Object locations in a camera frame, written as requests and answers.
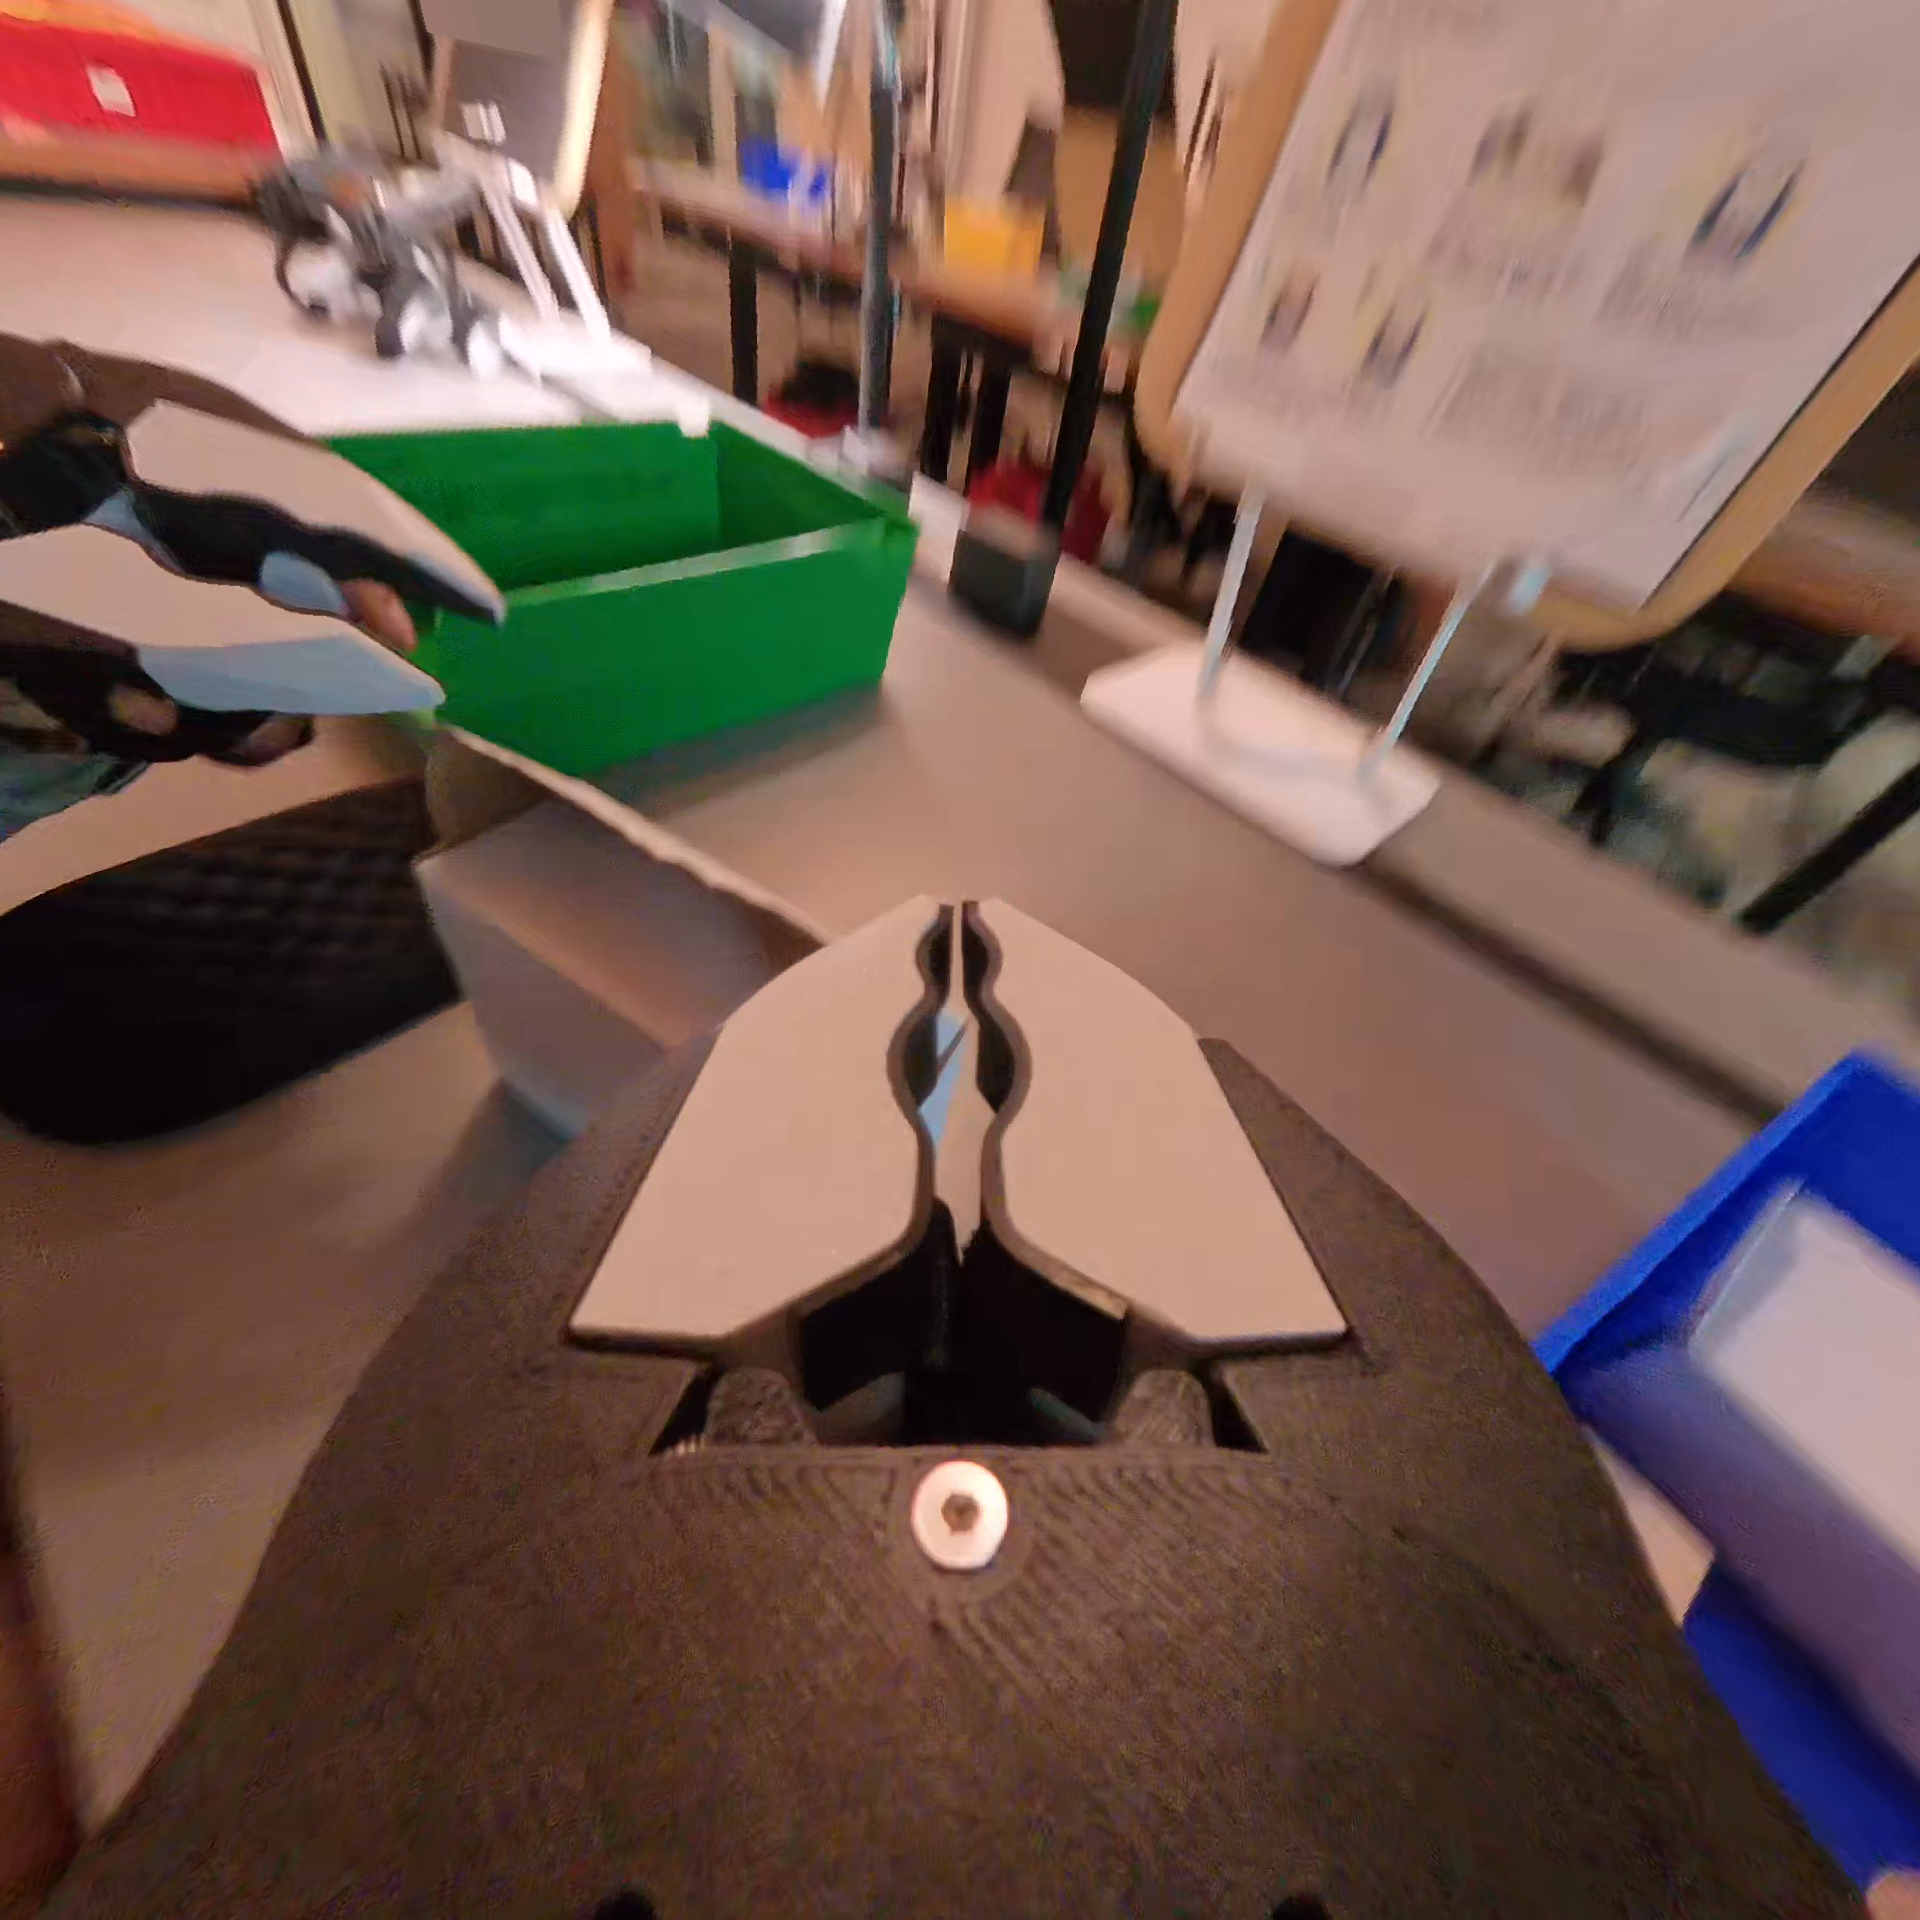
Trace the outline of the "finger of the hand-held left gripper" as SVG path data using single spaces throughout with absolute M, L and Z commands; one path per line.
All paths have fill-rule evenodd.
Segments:
M 190 581 L 138 543 L 69 526 L 1 543 L 9 607 L 120 640 L 173 698 L 206 711 L 432 713 L 445 690 L 346 614 Z
M 310 543 L 360 543 L 400 566 L 396 592 L 484 621 L 502 592 L 432 518 L 360 465 L 308 439 L 157 401 L 127 430 L 127 468 L 143 488 L 244 500 Z

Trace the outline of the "grey light stand pole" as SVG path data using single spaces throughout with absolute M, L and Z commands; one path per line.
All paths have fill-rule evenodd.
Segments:
M 893 231 L 897 113 L 903 98 L 903 21 L 903 1 L 870 5 L 870 172 L 862 240 L 856 401 L 855 428 L 848 441 L 855 468 L 865 474 L 896 474 L 900 470 L 900 456 L 886 420 L 897 314 Z

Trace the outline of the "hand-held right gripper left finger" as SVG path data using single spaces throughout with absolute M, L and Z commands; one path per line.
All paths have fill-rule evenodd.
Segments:
M 932 1202 L 920 1121 L 951 910 L 913 895 L 718 1028 L 567 1329 L 726 1349 L 896 1266 Z

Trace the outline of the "white stand with panel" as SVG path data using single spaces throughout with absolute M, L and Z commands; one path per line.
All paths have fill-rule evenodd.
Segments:
M 420 1 L 430 36 L 430 138 L 465 181 L 533 317 L 501 350 L 534 376 L 617 361 L 614 328 L 573 240 L 601 86 L 609 1 Z

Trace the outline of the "dark grey cube device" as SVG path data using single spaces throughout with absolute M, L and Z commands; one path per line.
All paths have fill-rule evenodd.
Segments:
M 1058 533 L 993 503 L 970 503 L 951 546 L 946 590 L 973 620 L 1033 640 L 1062 556 Z

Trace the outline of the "black textured wrist rest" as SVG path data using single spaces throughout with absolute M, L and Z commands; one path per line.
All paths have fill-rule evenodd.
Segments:
M 1 917 L 1 1116 L 129 1145 L 238 1113 L 445 1010 L 414 774 L 70 879 Z

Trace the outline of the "blue plastic bin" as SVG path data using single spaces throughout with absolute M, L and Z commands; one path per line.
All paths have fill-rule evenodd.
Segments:
M 1874 1053 L 1842 1058 L 1534 1340 L 1574 1416 L 1670 1514 L 1687 1559 L 1698 1561 L 1676 1618 L 1694 1666 L 1750 1758 L 1857 1893 L 1894 1873 L 1914 1877 L 1914 1690 L 1857 1690 L 1850 1673 L 1805 1654 L 1735 1576 L 1713 1570 L 1712 1549 L 1684 1518 L 1581 1420 L 1565 1375 L 1668 1329 L 1785 1188 L 1809 1191 L 1914 1263 L 1914 1146 L 1914 1079 Z

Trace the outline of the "yellow storage bin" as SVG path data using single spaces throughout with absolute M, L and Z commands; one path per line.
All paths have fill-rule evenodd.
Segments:
M 1046 244 L 1041 202 L 1015 198 L 949 198 L 942 223 L 942 262 L 958 277 L 1033 280 Z

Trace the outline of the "black stand pole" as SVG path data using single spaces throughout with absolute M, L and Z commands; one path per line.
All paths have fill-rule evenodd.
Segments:
M 1052 465 L 1039 503 L 1039 526 L 1062 534 L 1071 498 L 1088 462 L 1098 399 L 1106 391 L 1106 350 L 1119 293 L 1125 252 L 1137 202 L 1137 186 L 1153 125 L 1169 106 L 1169 58 L 1174 1 L 1098 5 L 1116 24 L 1132 28 L 1119 94 L 1111 118 L 1108 174 L 1098 200 L 1098 221 L 1088 262 L 1088 286 L 1074 333 L 1071 368 L 1062 414 L 1052 449 Z

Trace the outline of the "grey black handheld device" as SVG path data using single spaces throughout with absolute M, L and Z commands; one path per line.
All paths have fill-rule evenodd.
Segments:
M 440 168 L 390 172 L 343 151 L 253 182 L 272 273 L 310 319 L 366 321 L 374 357 L 445 357 L 479 376 L 508 365 L 496 311 L 461 280 L 456 237 L 477 186 Z

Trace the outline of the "white cardboard mailer box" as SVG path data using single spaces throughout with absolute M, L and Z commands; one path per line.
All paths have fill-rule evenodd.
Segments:
M 1914 1263 L 1785 1188 L 1668 1329 L 1565 1384 L 1805 1654 L 1914 1690 Z
M 453 732 L 426 760 L 439 841 L 416 864 L 426 917 L 498 1081 L 554 1136 L 607 1118 L 670 1058 L 703 1065 L 736 1007 L 913 895 L 816 913 L 596 783 Z M 932 967 L 943 986 L 940 960 Z M 943 1065 L 926 1042 L 918 1118 Z

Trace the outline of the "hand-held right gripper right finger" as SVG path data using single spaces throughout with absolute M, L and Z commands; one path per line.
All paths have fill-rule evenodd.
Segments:
M 1340 1342 L 1349 1318 L 1189 1022 L 1002 898 L 960 925 L 998 1242 L 1181 1352 Z

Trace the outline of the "red storage bin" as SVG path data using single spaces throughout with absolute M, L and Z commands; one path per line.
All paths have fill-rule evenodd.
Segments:
M 119 5 L 5 5 L 6 134 L 145 137 L 273 152 L 279 133 L 253 58 Z

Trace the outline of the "green plastic bin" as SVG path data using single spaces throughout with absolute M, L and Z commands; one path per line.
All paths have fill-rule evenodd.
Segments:
M 501 424 L 329 442 L 502 592 L 418 612 L 439 720 L 594 777 L 874 688 L 918 548 L 905 496 L 730 423 Z

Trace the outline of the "long wooden edged table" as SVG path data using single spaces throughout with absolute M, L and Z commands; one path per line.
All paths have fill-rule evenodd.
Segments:
M 865 248 L 856 233 L 833 233 L 818 217 L 693 165 L 634 154 L 628 175 L 634 200 L 664 229 L 721 256 L 745 256 L 757 272 L 793 280 L 852 293 L 862 286 Z M 952 266 L 911 242 L 893 242 L 886 260 L 905 311 L 1000 343 L 1044 374 L 1066 369 L 1080 304 L 1065 296 L 1058 278 Z

